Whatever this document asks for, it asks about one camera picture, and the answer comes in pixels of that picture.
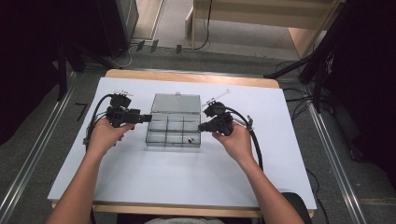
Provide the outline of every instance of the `human arm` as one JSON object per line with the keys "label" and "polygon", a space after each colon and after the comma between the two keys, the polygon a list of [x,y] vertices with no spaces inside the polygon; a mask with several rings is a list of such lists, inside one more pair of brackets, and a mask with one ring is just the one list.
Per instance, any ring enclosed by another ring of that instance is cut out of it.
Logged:
{"label": "human arm", "polygon": [[87,153],[47,223],[88,223],[102,158],[118,140],[121,140],[123,134],[133,127],[133,124],[125,124],[113,128],[108,119],[97,121]]}
{"label": "human arm", "polygon": [[233,133],[230,136],[213,133],[213,137],[224,145],[228,154],[247,175],[265,223],[303,223],[295,209],[275,188],[254,160],[250,134],[245,127],[234,122]]}

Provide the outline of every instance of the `black pants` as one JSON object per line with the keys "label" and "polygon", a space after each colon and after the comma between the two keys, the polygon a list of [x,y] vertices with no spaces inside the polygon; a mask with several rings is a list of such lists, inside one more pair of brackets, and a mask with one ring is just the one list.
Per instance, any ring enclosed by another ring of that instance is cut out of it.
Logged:
{"label": "black pants", "polygon": [[[282,193],[282,195],[294,207],[305,224],[312,224],[303,199],[298,194]],[[156,215],[118,214],[117,224],[143,224],[157,217]],[[251,218],[247,217],[218,217],[218,219],[225,224],[251,224]]]}

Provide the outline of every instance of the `person's left hand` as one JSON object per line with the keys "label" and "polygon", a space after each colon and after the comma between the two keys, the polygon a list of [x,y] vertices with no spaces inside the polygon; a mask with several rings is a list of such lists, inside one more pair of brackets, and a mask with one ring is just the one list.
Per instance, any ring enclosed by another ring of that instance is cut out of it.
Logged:
{"label": "person's left hand", "polygon": [[88,152],[100,157],[104,157],[107,151],[120,141],[124,133],[134,127],[134,124],[127,123],[119,128],[111,126],[108,119],[99,119],[93,128]]}

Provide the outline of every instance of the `forearm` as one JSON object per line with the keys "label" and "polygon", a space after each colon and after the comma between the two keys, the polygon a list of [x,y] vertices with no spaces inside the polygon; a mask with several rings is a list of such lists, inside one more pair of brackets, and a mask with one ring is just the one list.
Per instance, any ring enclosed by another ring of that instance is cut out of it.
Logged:
{"label": "forearm", "polygon": [[275,188],[255,161],[240,164],[259,202],[265,223],[303,223],[298,213]]}
{"label": "forearm", "polygon": [[87,155],[47,223],[88,223],[101,158]]}

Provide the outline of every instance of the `white paper sheet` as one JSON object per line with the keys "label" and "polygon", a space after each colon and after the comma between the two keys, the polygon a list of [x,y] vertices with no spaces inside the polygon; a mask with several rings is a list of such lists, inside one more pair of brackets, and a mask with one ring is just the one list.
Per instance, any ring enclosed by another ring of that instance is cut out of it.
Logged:
{"label": "white paper sheet", "polygon": [[[308,209],[316,209],[282,90],[107,77],[100,80],[90,111],[49,193],[50,200],[59,200],[70,183],[85,153],[82,139],[93,110],[113,89],[133,93],[129,107],[142,114],[150,113],[155,93],[198,94],[204,102],[230,90],[219,101],[253,118],[266,175],[281,192],[295,192]],[[108,106],[109,100],[105,100],[99,112]],[[202,122],[208,120],[202,113]],[[202,133],[200,148],[147,147],[147,127],[147,123],[136,124],[107,152],[96,201],[258,207],[245,174],[211,133]]]}

